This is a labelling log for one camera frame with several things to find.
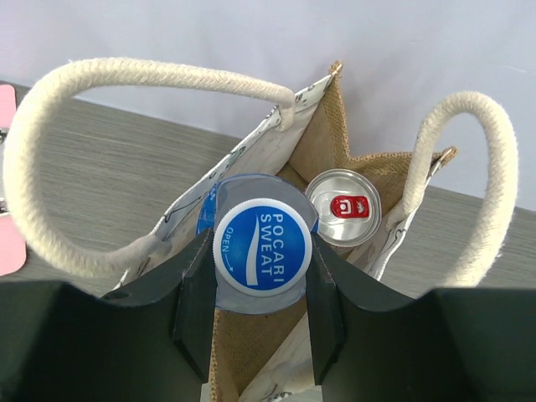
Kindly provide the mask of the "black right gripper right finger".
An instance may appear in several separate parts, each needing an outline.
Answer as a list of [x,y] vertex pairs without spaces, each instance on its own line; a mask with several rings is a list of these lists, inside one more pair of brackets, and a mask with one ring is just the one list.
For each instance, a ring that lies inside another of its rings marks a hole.
[[532,401],[535,293],[403,295],[313,238],[307,313],[326,401]]

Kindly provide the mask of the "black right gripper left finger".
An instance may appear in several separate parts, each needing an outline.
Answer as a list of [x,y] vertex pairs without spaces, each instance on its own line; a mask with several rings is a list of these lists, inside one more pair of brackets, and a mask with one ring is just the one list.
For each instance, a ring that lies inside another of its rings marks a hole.
[[209,378],[214,233],[104,296],[1,285],[4,401],[197,401]]

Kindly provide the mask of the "Pocari Sweat plastic bottle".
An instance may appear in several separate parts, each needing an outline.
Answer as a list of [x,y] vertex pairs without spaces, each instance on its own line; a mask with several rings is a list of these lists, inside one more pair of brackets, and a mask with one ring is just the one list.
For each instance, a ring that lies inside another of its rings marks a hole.
[[196,228],[214,232],[217,308],[260,315],[300,300],[317,226],[311,201],[283,178],[248,173],[218,181]]

